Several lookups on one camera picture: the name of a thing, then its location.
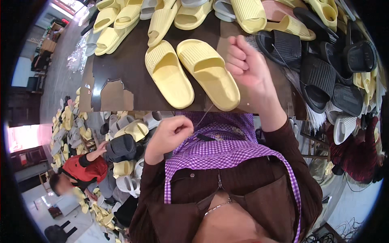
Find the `gray slipper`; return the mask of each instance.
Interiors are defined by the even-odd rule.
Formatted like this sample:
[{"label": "gray slipper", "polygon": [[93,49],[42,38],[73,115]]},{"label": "gray slipper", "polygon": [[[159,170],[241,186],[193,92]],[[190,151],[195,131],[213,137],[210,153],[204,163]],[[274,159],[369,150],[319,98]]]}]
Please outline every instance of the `gray slipper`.
[{"label": "gray slipper", "polygon": [[203,4],[205,4],[206,2],[208,2],[208,0],[181,0],[182,6],[184,6],[186,8],[199,7]]},{"label": "gray slipper", "polygon": [[97,40],[100,37],[101,31],[97,32],[96,34],[91,31],[88,37],[88,41],[86,43],[86,56],[92,56],[95,53],[95,50],[97,48]]},{"label": "gray slipper", "polygon": [[154,7],[157,5],[157,0],[143,0],[142,6],[140,7],[140,19],[147,20],[151,19],[154,13]]}]

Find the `slide sandal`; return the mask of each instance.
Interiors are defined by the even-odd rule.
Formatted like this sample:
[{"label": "slide sandal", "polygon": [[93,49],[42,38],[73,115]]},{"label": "slide sandal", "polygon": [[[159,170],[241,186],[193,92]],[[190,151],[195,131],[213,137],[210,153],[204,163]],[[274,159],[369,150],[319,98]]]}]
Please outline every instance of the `slide sandal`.
[{"label": "slide sandal", "polygon": [[208,0],[181,0],[181,4],[185,8],[197,8],[208,2]]},{"label": "slide sandal", "polygon": [[190,106],[195,98],[172,45],[162,40],[145,55],[146,68],[166,101],[177,109]]},{"label": "slide sandal", "polygon": [[94,34],[92,31],[91,33],[89,34],[89,38],[88,38],[88,41],[86,43],[86,52],[85,52],[85,55],[86,56],[92,56],[94,53],[95,53],[95,50],[97,48],[97,40],[98,38],[100,37],[100,34],[101,34],[101,31]]},{"label": "slide sandal", "polygon": [[231,0],[216,0],[213,4],[215,16],[226,22],[234,22],[237,18]]},{"label": "slide sandal", "polygon": [[280,22],[285,15],[289,15],[296,19],[291,7],[275,0],[263,0],[262,6],[265,10],[267,20]]},{"label": "slide sandal", "polygon": [[238,86],[225,69],[223,58],[209,44],[184,40],[177,46],[177,55],[218,109],[231,111],[239,105]]},{"label": "slide sandal", "polygon": [[347,45],[343,50],[346,68],[352,73],[371,72],[377,66],[377,53],[374,45],[368,40],[362,40]]},{"label": "slide sandal", "polygon": [[148,46],[156,46],[168,32],[170,26],[173,23],[174,17],[178,12],[178,9],[181,7],[181,1],[177,0],[173,2],[171,6],[171,0],[164,0],[165,5],[158,3],[155,7],[155,12],[152,14],[151,22],[149,26],[149,31],[147,35],[149,36]]},{"label": "slide sandal", "polygon": [[116,2],[116,0],[102,0],[96,4],[96,7],[99,11],[107,8],[120,9],[120,5]]},{"label": "slide sandal", "polygon": [[307,55],[300,71],[300,87],[304,100],[316,113],[322,114],[333,95],[335,69],[325,61]]},{"label": "slide sandal", "polygon": [[338,80],[345,85],[352,85],[353,74],[343,68],[342,59],[336,53],[335,48],[328,42],[322,42],[320,43],[320,49],[323,60],[334,67]]},{"label": "slide sandal", "polygon": [[343,143],[357,126],[357,118],[340,115],[334,126],[334,142],[336,145]]},{"label": "slide sandal", "polygon": [[266,13],[258,0],[231,0],[232,8],[241,28],[249,34],[263,30],[266,26]]},{"label": "slide sandal", "polygon": [[326,105],[326,115],[329,120],[329,122],[333,125],[335,125],[336,119],[338,116],[342,113],[342,110],[338,107],[334,106],[334,104],[329,101]]},{"label": "slide sandal", "polygon": [[110,24],[112,24],[115,21],[118,13],[119,10],[115,8],[101,10],[97,15],[95,24],[93,25],[93,33],[96,34],[97,32],[102,31],[105,27],[108,27]]},{"label": "slide sandal", "polygon": [[127,126],[120,129],[114,136],[117,138],[124,134],[130,134],[135,142],[143,139],[149,133],[147,125],[142,120],[135,120],[128,124]]},{"label": "slide sandal", "polygon": [[127,6],[122,8],[114,22],[115,29],[124,29],[135,23],[140,16],[142,0],[129,0]]},{"label": "slide sandal", "polygon": [[335,44],[339,39],[338,35],[328,28],[316,15],[311,13],[308,9],[296,7],[293,9],[293,14],[305,26],[316,34],[316,38],[320,41]]},{"label": "slide sandal", "polygon": [[261,30],[255,36],[261,52],[273,62],[300,72],[301,41],[297,35],[278,30]]},{"label": "slide sandal", "polygon": [[361,114],[363,97],[355,86],[335,84],[331,101],[336,107],[352,116],[357,117]]},{"label": "slide sandal", "polygon": [[143,0],[142,6],[140,7],[140,20],[151,19],[156,5],[157,0]]},{"label": "slide sandal", "polygon": [[308,9],[308,7],[301,0],[276,0],[277,2],[283,3],[291,8],[304,8]]},{"label": "slide sandal", "polygon": [[180,30],[193,30],[197,28],[212,10],[213,1],[209,0],[205,4],[195,8],[188,8],[182,5],[174,18],[174,26]]},{"label": "slide sandal", "polygon": [[120,43],[126,38],[126,36],[134,29],[134,27],[138,24],[139,19],[135,21],[132,25],[128,26],[125,29],[114,29],[111,27],[105,28],[99,39],[97,40],[97,48],[95,50],[96,56],[101,56],[105,53],[112,54],[116,51],[117,47]]},{"label": "slide sandal", "polygon": [[338,22],[338,16],[336,11],[331,5],[327,3],[320,2],[319,0],[307,0],[307,2],[312,6],[312,9],[318,14],[319,18],[323,23],[328,26],[332,31],[336,32],[336,26]]},{"label": "slide sandal", "polygon": [[265,30],[279,30],[289,34],[298,35],[301,40],[316,39],[316,35],[312,30],[307,29],[303,23],[289,15],[285,15],[279,23],[268,22],[265,26]]}]

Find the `black slipper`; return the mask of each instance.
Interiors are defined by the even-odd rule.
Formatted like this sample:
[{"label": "black slipper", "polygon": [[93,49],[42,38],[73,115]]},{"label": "black slipper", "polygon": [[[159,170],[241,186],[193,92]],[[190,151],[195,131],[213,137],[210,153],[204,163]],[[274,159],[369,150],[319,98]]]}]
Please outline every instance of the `black slipper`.
[{"label": "black slipper", "polygon": [[343,67],[342,58],[336,53],[335,48],[328,42],[322,42],[320,49],[322,58],[334,67],[338,80],[345,85],[352,85],[353,74]]},{"label": "black slipper", "polygon": [[331,101],[336,107],[352,116],[359,116],[361,114],[363,96],[354,85],[335,84]]},{"label": "black slipper", "polygon": [[311,13],[308,9],[296,7],[293,9],[293,14],[298,18],[305,26],[312,30],[316,34],[316,39],[320,41],[329,42],[335,44],[338,35],[328,28],[317,16]]},{"label": "black slipper", "polygon": [[332,98],[336,81],[335,69],[325,61],[307,55],[300,71],[300,87],[303,98],[316,113],[323,113]]},{"label": "black slipper", "polygon": [[261,52],[275,63],[300,72],[301,41],[298,35],[261,30],[255,36]]},{"label": "black slipper", "polygon": [[362,40],[347,45],[343,50],[345,65],[349,72],[371,72],[377,66],[377,53],[374,45],[368,40]]}]

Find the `white slipper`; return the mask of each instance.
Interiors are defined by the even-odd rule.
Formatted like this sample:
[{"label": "white slipper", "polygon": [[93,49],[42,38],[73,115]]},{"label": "white slipper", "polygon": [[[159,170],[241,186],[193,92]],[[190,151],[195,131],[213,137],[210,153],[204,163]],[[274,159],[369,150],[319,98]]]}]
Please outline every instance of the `white slipper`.
[{"label": "white slipper", "polygon": [[143,121],[146,123],[149,130],[158,127],[161,122],[161,114],[158,112],[149,112],[143,117]]},{"label": "white slipper", "polygon": [[234,22],[237,18],[231,5],[231,0],[216,0],[213,4],[215,16],[226,22]]},{"label": "white slipper", "polygon": [[143,0],[142,6],[140,7],[140,20],[151,19],[156,5],[157,0]]},{"label": "white slipper", "polygon": [[325,111],[329,122],[332,125],[335,125],[336,118],[342,113],[342,110],[334,106],[334,104],[331,101],[328,101]]},{"label": "white slipper", "polygon": [[334,142],[336,145],[343,143],[357,126],[357,118],[340,115],[336,119],[334,127]]}]

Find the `pile of slippers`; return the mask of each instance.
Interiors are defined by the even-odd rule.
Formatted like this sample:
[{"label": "pile of slippers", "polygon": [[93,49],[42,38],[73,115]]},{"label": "pile of slippers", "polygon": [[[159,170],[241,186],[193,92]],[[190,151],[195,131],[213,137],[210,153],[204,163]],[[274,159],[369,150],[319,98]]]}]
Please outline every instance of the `pile of slippers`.
[{"label": "pile of slippers", "polygon": [[86,129],[84,124],[84,120],[88,119],[88,114],[80,112],[78,108],[80,88],[76,91],[76,94],[75,102],[69,96],[65,97],[65,101],[61,99],[60,109],[53,117],[53,135],[50,141],[50,149],[54,159],[51,167],[55,172],[69,157],[88,152],[81,138],[86,141],[87,146],[93,148],[93,145],[95,145],[92,140],[92,130],[90,128]]}]

